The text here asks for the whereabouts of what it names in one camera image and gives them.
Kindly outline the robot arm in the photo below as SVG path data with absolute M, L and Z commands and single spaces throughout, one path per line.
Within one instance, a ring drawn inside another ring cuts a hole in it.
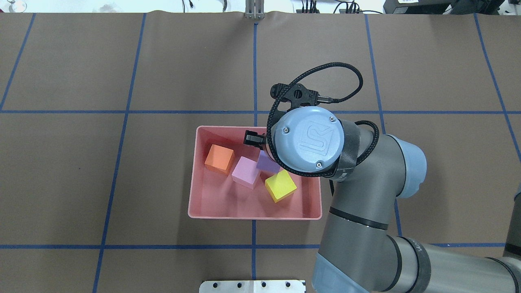
M 320 103 L 337 100 L 303 85 L 273 85 L 267 132 L 247 131 L 283 169 L 331 180 L 333 201 L 316 255 L 312 286 L 318 293 L 519 293 L 520 192 L 503 256 L 479 258 L 393 237 L 388 226 L 397 198 L 424 182 L 422 150 L 369 121 L 339 119 Z

